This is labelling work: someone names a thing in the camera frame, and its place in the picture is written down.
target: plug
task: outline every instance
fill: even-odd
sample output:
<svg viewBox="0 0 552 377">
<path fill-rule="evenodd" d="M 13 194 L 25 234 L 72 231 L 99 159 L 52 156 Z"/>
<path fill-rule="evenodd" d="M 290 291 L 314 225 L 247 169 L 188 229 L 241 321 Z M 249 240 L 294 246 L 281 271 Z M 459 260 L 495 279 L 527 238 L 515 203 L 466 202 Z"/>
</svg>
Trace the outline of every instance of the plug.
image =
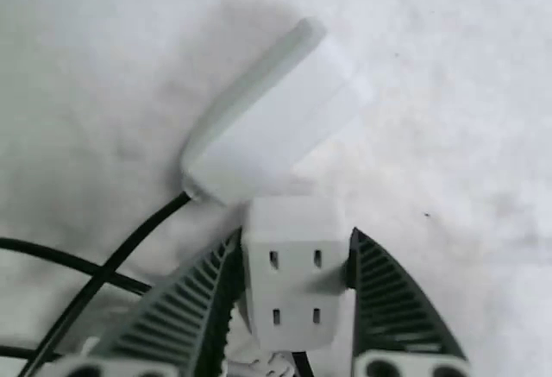
<svg viewBox="0 0 552 377">
<path fill-rule="evenodd" d="M 255 198 L 241 239 L 249 327 L 261 349 L 304 351 L 336 334 L 348 240 L 327 198 Z"/>
<path fill-rule="evenodd" d="M 223 204 L 267 194 L 369 94 L 324 26 L 302 20 L 198 120 L 180 162 L 185 192 Z"/>
</svg>

